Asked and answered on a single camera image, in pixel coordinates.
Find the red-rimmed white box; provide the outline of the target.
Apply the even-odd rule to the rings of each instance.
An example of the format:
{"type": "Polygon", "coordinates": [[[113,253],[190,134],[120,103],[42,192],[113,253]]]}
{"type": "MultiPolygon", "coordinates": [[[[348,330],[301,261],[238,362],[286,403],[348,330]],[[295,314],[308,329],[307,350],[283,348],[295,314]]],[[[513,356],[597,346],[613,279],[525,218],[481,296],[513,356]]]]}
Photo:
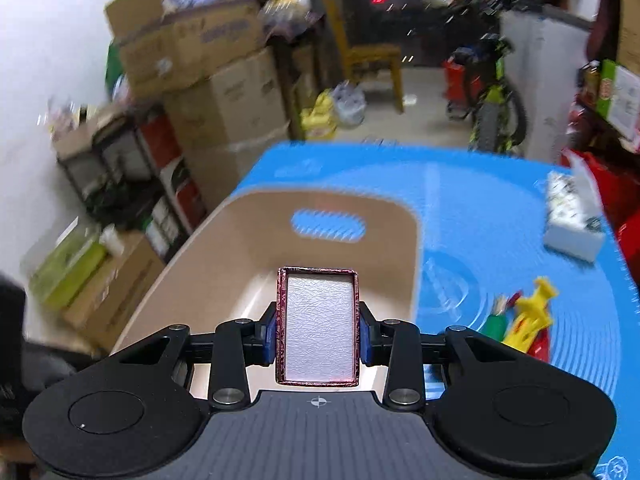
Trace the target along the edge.
{"type": "Polygon", "coordinates": [[[358,385],[359,325],[355,271],[281,268],[276,304],[276,381],[296,387],[358,385]]]}

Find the blue silicone mat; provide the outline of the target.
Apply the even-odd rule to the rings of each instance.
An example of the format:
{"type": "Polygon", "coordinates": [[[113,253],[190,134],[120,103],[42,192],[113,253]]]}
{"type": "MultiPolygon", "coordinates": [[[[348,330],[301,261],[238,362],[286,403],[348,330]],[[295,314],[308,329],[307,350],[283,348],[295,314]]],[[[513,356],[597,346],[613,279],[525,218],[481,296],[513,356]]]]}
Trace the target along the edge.
{"type": "Polygon", "coordinates": [[[437,332],[483,325],[492,300],[530,292],[538,276],[558,290],[550,360],[605,391],[617,411],[600,479],[639,474],[639,295],[613,235],[595,263],[550,252],[542,233],[549,167],[465,150],[367,143],[283,143],[241,188],[328,188],[405,205],[419,223],[416,322],[437,332]]]}

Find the bicycle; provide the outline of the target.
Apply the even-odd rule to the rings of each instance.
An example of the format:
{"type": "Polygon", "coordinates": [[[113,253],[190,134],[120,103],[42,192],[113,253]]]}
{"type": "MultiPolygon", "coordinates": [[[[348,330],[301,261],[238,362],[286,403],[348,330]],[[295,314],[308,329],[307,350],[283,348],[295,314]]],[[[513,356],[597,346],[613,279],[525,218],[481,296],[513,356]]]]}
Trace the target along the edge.
{"type": "Polygon", "coordinates": [[[442,63],[449,119],[471,121],[471,151],[520,157],[528,120],[523,100],[506,76],[512,42],[490,6],[459,2],[446,9],[452,51],[442,63]]]}

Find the wooden chair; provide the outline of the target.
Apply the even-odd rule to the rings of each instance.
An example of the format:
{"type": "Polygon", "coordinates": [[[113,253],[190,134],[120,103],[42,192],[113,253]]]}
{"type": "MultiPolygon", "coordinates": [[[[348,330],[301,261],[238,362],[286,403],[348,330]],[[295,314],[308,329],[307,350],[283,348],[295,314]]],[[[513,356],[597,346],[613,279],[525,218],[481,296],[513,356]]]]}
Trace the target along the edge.
{"type": "Polygon", "coordinates": [[[405,111],[404,86],[401,75],[401,50],[394,44],[351,44],[345,22],[335,0],[321,0],[337,47],[343,76],[350,82],[359,82],[367,73],[381,68],[390,72],[394,104],[399,114],[405,111]]]}

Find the black shelf unit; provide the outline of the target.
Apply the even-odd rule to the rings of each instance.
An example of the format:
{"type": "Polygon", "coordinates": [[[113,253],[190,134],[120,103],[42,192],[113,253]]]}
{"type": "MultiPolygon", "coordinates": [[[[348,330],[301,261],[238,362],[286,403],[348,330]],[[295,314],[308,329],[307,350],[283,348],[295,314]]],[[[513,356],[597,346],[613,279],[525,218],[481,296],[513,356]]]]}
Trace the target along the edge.
{"type": "Polygon", "coordinates": [[[56,162],[100,226],[140,231],[169,261],[204,218],[200,190],[163,107],[111,102],[51,127],[56,162]]]}

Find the yellow plastic toy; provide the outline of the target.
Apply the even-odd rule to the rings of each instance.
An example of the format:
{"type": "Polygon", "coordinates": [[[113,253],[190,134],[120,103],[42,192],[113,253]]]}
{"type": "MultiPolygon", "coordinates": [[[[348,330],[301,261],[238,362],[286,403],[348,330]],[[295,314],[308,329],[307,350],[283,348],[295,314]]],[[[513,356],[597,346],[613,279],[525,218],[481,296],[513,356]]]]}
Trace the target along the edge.
{"type": "Polygon", "coordinates": [[[553,324],[549,304],[559,295],[545,276],[535,278],[534,285],[534,292],[530,296],[520,295],[515,299],[512,307],[515,318],[502,340],[507,346],[523,353],[529,353],[538,335],[553,324]]]}

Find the red plastic toy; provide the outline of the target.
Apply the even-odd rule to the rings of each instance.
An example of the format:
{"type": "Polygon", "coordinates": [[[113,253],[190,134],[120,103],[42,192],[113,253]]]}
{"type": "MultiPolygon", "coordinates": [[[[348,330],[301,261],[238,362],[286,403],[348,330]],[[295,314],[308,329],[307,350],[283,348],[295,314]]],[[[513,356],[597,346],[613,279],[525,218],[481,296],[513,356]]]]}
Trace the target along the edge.
{"type": "MultiPolygon", "coordinates": [[[[514,299],[509,301],[509,307],[512,309],[514,301],[516,298],[518,298],[518,296],[516,296],[514,299]]],[[[534,342],[534,345],[532,348],[530,348],[530,352],[526,353],[528,356],[532,356],[533,358],[542,361],[542,362],[549,362],[549,356],[550,356],[550,336],[549,336],[549,329],[548,330],[543,330],[537,337],[537,339],[534,342]]]]}

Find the white tissue box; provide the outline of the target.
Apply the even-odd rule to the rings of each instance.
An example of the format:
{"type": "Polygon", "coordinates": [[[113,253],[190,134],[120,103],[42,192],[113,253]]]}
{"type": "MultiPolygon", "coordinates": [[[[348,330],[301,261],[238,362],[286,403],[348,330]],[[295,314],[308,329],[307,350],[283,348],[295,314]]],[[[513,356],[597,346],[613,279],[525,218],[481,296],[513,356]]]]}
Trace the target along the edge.
{"type": "Polygon", "coordinates": [[[570,173],[550,171],[542,241],[555,252],[593,264],[604,244],[604,211],[597,181],[586,162],[567,153],[570,173]]]}

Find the stacked cardboard boxes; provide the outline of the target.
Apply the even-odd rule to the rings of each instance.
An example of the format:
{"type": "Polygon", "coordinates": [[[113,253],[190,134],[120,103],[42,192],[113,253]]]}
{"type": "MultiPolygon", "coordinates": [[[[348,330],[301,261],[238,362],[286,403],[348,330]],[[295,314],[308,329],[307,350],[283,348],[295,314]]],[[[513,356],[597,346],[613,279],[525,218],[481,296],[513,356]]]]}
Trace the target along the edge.
{"type": "Polygon", "coordinates": [[[104,13],[132,96],[160,100],[214,210],[288,140],[257,0],[112,0],[104,13]]]}

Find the beige storage bin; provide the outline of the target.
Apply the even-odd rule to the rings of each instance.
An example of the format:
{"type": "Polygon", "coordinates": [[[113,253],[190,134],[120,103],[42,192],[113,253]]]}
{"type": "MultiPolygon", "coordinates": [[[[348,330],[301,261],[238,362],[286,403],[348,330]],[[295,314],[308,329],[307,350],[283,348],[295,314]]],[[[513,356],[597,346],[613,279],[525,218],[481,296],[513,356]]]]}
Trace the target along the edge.
{"type": "Polygon", "coordinates": [[[171,259],[115,348],[169,325],[201,334],[235,318],[257,320],[277,298],[282,266],[354,270],[376,318],[411,321],[419,242],[416,215],[385,198],[309,188],[230,197],[171,259]]]}

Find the green round toy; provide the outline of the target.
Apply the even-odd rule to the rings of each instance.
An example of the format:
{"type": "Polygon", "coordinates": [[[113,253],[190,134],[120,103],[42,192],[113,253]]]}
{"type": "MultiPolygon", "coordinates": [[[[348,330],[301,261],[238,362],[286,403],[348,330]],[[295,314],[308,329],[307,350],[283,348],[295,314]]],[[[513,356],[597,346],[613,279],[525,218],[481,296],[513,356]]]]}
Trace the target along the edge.
{"type": "Polygon", "coordinates": [[[480,333],[495,341],[503,341],[509,325],[508,311],[509,299],[506,296],[497,296],[488,317],[480,328],[480,333]]]}

